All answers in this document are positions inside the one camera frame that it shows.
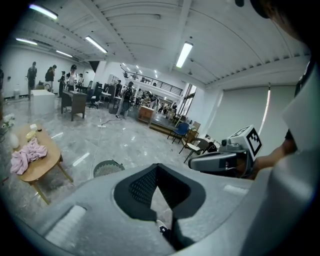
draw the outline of table leg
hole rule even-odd
[[[60,168],[60,170],[63,172],[64,176],[66,176],[66,178],[72,183],[74,182],[74,180],[69,176],[69,174],[65,171],[65,169],[61,166],[61,164],[58,162],[57,163],[58,167]]]
[[[37,186],[36,182],[32,182],[30,183],[31,186],[34,187],[34,189],[38,192],[38,194],[40,195],[40,197],[46,202],[47,205],[50,204],[50,202],[48,201],[48,199],[45,197],[45,195],[41,192],[41,190],[39,189],[39,187]]]

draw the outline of person's arm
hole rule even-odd
[[[280,159],[294,153],[297,150],[293,138],[286,138],[281,146],[277,147],[271,154],[257,157],[254,161],[252,175],[250,179],[256,178],[261,169],[273,167]]]

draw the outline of white cabinet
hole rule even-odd
[[[116,85],[118,83],[119,78],[116,77],[114,74],[109,75],[108,84],[109,85]]]

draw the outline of ceiling light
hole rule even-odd
[[[66,54],[66,53],[64,53],[64,52],[62,52],[62,51],[59,51],[59,50],[56,50],[56,52],[57,53],[60,53],[60,54],[63,54],[63,55],[66,55],[66,56],[68,56],[68,57],[73,57],[73,56],[71,56],[71,55],[69,55],[69,54]]]
[[[32,44],[32,45],[35,45],[35,46],[38,45],[36,42],[32,42],[32,41],[29,41],[29,40],[26,40],[26,39],[22,39],[22,38],[16,38],[15,40],[20,41],[20,42],[24,42],[24,43],[28,43],[28,44]]]
[[[96,41],[94,41],[90,36],[87,36],[85,39],[87,39],[91,44],[93,44],[95,47],[97,47],[101,52],[106,54],[108,51],[102,48]]]
[[[192,43],[189,43],[189,42],[185,42],[184,43],[184,46],[182,48],[182,51],[181,51],[181,54],[180,54],[180,57],[178,59],[178,62],[176,63],[176,66],[178,68],[181,68],[183,66],[183,64],[185,63],[185,60],[186,58],[188,57],[192,47],[194,45]]]
[[[50,10],[44,8],[44,7],[40,7],[40,6],[35,5],[35,4],[30,4],[29,8],[33,9],[33,10],[35,10],[37,12],[40,12],[40,13],[42,13],[44,15],[47,15],[47,16],[49,16],[50,18],[52,18],[54,20],[56,20],[58,18],[57,14],[55,14],[54,12],[52,12],[52,11],[50,11]]]

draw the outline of black desk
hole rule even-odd
[[[82,113],[85,118],[87,95],[84,93],[73,93],[63,90],[61,99],[61,114],[64,113],[64,107],[71,107],[71,121],[74,120],[74,114]]]

